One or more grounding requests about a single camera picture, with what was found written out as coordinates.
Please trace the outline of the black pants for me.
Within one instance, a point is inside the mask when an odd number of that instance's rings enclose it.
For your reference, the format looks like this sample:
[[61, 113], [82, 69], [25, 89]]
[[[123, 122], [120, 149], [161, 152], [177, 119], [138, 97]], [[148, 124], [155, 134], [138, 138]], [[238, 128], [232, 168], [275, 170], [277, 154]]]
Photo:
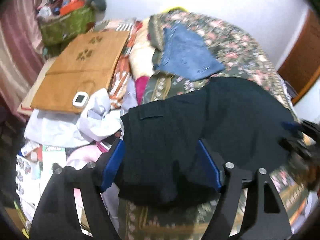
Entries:
[[137, 205], [187, 208], [212, 200], [200, 139], [238, 168], [274, 171], [287, 161], [279, 140], [291, 112], [255, 82], [214, 77], [200, 90], [131, 108], [122, 117], [119, 196]]

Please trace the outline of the printed paper packages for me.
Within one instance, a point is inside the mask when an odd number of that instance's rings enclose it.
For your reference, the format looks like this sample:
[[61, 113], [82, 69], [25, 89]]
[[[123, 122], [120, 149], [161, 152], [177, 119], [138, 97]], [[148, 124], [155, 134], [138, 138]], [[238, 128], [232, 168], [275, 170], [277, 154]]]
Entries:
[[66, 149], [27, 142], [16, 155], [16, 193], [25, 215], [32, 216], [54, 171], [63, 166]]

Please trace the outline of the pink garment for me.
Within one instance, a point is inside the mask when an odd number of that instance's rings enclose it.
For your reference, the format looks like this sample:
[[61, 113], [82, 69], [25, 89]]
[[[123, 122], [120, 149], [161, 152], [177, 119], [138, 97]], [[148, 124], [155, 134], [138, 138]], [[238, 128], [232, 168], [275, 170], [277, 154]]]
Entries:
[[88, 163], [96, 162], [99, 157], [103, 153], [108, 152], [110, 148], [111, 144], [102, 141], [82, 146], [71, 153], [67, 158], [65, 165], [80, 170]]

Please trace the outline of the brown wooden door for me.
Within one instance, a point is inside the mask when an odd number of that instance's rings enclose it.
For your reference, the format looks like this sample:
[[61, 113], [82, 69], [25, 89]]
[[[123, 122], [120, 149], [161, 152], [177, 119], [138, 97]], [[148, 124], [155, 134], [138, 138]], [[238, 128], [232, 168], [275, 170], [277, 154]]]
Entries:
[[296, 91], [294, 105], [319, 78], [319, 19], [312, 10], [308, 11], [303, 29], [278, 73]]

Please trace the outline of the floral green bedspread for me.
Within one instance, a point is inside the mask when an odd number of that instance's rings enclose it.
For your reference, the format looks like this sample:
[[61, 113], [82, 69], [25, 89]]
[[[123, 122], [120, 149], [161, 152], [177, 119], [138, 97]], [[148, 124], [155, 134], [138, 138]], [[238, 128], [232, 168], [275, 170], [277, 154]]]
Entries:
[[[154, 65], [159, 63], [164, 50], [164, 28], [176, 24], [199, 34], [225, 69], [198, 81], [155, 70]], [[297, 120], [283, 81], [267, 54], [251, 35], [237, 26], [206, 15], [173, 11], [150, 16], [148, 31], [155, 49], [152, 56], [154, 74], [148, 81], [141, 105], [200, 90], [214, 77], [236, 77], [255, 82], [287, 108], [294, 121]], [[308, 190], [295, 182], [287, 165], [286, 161], [269, 173], [289, 221], [294, 223], [306, 205]], [[215, 212], [219, 195], [215, 192], [214, 198], [208, 202], [170, 209], [119, 199], [119, 234], [122, 239], [200, 239]]]

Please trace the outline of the white crumpled garment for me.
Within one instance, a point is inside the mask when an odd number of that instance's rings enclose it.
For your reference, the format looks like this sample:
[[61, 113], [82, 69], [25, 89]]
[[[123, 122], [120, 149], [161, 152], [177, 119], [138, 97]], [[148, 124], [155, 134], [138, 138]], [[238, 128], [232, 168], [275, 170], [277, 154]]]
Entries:
[[101, 141], [121, 129], [121, 110], [111, 109], [106, 89], [95, 92], [81, 114], [33, 110], [24, 137], [42, 145], [75, 148]]

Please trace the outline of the small white digital clock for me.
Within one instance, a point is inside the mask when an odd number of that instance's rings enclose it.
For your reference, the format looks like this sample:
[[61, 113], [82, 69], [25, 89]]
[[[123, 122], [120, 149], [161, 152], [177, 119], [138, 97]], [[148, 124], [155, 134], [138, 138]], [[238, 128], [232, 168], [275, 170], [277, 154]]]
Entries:
[[82, 108], [86, 105], [88, 101], [88, 94], [86, 92], [76, 92], [72, 105], [77, 108]]

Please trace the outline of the folded blue jeans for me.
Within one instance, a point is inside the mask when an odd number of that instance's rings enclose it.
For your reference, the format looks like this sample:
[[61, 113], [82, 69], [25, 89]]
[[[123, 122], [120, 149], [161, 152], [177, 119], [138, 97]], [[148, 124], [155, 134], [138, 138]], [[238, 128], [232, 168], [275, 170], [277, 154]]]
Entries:
[[181, 24], [164, 28], [164, 50], [155, 70], [198, 81], [225, 69], [203, 38]]

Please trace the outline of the wooden lap table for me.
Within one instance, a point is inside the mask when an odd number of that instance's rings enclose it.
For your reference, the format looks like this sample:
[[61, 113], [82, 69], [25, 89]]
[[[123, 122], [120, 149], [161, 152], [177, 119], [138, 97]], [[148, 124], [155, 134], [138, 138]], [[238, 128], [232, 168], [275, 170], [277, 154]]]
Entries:
[[78, 35], [46, 72], [30, 106], [32, 109], [81, 113], [73, 105], [77, 92], [89, 96], [108, 89], [128, 31], [89, 32]]

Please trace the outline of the striped maroon curtain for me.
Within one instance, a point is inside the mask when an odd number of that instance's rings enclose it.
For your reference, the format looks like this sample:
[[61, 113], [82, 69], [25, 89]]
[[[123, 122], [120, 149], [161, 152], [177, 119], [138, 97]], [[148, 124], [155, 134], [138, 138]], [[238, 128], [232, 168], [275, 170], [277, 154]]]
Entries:
[[43, 67], [42, 35], [36, 9], [42, 0], [1, 0], [1, 99], [17, 109]]

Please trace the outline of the cream orange patterned blanket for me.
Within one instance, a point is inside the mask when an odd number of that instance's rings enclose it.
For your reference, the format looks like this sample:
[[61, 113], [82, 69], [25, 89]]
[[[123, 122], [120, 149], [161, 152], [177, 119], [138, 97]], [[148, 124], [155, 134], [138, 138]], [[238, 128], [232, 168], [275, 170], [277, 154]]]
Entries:
[[124, 94], [129, 90], [129, 79], [135, 85], [134, 98], [141, 104], [149, 78], [154, 74], [152, 56], [155, 49], [149, 38], [149, 18], [137, 20], [106, 20], [91, 29], [92, 32], [128, 31], [129, 39], [117, 62], [108, 95], [112, 109], [119, 109]]

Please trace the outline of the yellow pillow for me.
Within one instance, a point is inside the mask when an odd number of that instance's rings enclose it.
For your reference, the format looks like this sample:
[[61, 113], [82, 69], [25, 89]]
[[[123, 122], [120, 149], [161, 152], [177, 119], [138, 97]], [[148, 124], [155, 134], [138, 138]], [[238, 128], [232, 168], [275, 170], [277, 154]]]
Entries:
[[173, 11], [188, 12], [188, 10], [183, 7], [173, 7], [173, 8], [169, 8], [169, 9], [163, 11], [162, 13], [165, 14], [165, 13], [169, 13], [169, 12], [173, 12]]

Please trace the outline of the green fabric storage bag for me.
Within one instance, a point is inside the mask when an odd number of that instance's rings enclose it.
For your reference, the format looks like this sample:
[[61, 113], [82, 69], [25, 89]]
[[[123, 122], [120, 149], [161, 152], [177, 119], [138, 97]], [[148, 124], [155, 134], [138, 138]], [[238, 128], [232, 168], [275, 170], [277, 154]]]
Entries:
[[89, 31], [95, 24], [95, 12], [84, 6], [64, 16], [55, 16], [47, 20], [38, 19], [42, 41], [45, 46], [53, 46], [77, 37]]

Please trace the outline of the orange box in bag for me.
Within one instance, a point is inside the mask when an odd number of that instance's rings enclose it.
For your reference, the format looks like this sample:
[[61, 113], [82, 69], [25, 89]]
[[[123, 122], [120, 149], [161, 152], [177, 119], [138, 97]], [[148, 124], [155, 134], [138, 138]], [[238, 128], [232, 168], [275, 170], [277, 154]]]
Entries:
[[67, 5], [63, 6], [60, 9], [60, 15], [64, 16], [74, 10], [80, 9], [81, 7], [83, 7], [85, 5], [84, 0], [78, 0], [72, 3], [68, 3]]

